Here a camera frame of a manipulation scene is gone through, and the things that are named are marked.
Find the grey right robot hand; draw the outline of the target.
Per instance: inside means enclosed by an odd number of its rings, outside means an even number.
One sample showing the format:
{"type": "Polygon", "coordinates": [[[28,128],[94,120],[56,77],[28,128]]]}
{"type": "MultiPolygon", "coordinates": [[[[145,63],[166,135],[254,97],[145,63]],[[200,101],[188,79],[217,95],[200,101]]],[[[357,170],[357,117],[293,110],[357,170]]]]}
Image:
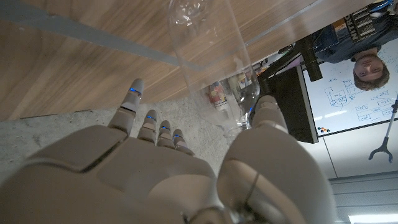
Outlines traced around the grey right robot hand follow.
{"type": "Polygon", "coordinates": [[[1,183],[2,223],[333,223],[335,199],[316,160],[291,136],[274,97],[256,97],[250,129],[220,167],[149,111],[130,135],[144,82],[107,126],[29,156],[1,183]]]}

